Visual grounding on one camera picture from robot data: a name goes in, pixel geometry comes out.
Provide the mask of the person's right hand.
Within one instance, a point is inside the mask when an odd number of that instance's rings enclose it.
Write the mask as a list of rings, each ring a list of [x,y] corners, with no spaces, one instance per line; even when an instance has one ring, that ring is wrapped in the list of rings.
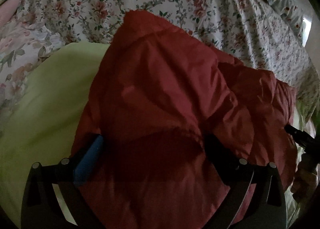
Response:
[[[315,192],[317,186],[317,168],[311,171],[308,165],[301,161],[298,164],[293,184],[290,189],[290,192],[293,194],[293,199],[298,204],[308,202]]]

